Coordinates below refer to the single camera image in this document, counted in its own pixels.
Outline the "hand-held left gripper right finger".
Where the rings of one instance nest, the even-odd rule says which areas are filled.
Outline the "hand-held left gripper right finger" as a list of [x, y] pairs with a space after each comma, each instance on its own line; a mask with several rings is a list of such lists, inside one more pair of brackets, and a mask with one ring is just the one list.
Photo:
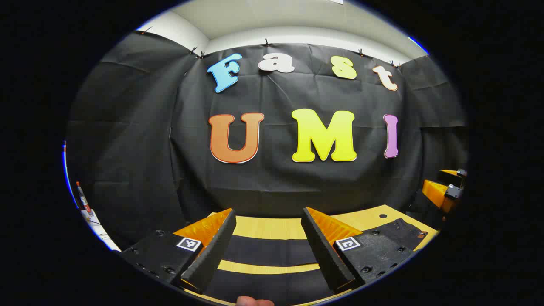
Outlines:
[[335, 292], [375, 282], [415, 250], [415, 226], [403, 218], [360, 231], [305, 207], [301, 226], [326, 283]]

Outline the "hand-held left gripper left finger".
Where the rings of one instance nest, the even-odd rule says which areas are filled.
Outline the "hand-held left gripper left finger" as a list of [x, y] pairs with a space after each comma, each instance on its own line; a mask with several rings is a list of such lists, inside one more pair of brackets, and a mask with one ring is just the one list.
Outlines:
[[223, 259], [236, 227], [229, 208], [173, 233], [155, 230], [120, 256], [167, 285], [202, 294]]

